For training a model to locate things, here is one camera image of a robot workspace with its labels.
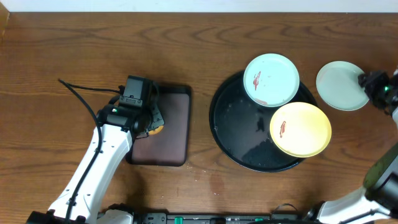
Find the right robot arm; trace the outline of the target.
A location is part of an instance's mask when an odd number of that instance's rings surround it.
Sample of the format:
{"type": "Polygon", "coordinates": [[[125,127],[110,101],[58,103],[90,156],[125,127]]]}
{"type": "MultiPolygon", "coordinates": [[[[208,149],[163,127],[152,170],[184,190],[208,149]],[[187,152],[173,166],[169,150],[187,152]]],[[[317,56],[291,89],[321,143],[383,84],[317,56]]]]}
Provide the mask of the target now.
{"type": "MultiPolygon", "coordinates": [[[[360,87],[371,103],[397,122],[397,71],[389,77],[379,70],[362,74],[360,87]]],[[[363,186],[334,201],[322,202],[302,218],[316,223],[370,223],[397,218],[397,145],[393,145],[366,174],[363,186]]]]}

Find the light blue plate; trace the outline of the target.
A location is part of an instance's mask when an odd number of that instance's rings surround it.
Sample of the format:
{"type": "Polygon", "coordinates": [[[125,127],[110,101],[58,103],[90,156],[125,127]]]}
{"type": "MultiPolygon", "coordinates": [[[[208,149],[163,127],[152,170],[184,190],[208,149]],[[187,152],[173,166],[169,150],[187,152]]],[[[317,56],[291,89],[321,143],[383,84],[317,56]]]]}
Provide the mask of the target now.
{"type": "Polygon", "coordinates": [[[322,100],[332,108],[354,111],[369,101],[358,77],[364,72],[355,64],[334,61],[324,65],[318,72],[316,88],[322,100]]]}
{"type": "Polygon", "coordinates": [[[296,95],[300,77],[296,66],[287,57],[263,54],[247,65],[243,85],[248,97],[255,103],[279,107],[296,95]]]}

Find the yellow green scrub sponge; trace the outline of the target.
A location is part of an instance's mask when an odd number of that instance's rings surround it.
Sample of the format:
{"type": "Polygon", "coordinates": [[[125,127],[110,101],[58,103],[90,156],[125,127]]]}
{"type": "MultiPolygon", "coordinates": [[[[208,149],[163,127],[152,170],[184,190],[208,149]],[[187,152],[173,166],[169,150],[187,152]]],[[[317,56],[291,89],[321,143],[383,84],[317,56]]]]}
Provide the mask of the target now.
{"type": "Polygon", "coordinates": [[[149,135],[158,134],[159,132],[161,132],[161,130],[163,130],[163,128],[164,128],[164,125],[161,125],[161,126],[155,128],[155,129],[149,131],[149,135]]]}

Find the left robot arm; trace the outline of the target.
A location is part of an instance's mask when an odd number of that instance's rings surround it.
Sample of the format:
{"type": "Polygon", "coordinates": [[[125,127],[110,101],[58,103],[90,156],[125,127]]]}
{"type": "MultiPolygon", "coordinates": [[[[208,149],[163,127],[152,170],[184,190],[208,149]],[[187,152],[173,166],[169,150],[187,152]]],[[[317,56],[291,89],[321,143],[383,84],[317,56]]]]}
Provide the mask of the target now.
{"type": "Polygon", "coordinates": [[[164,125],[159,97],[121,95],[95,116],[95,129],[87,152],[60,196],[47,212],[33,211],[28,223],[133,223],[134,213],[124,204],[112,205],[101,215],[103,197],[120,162],[132,152],[141,135],[164,125]]]}

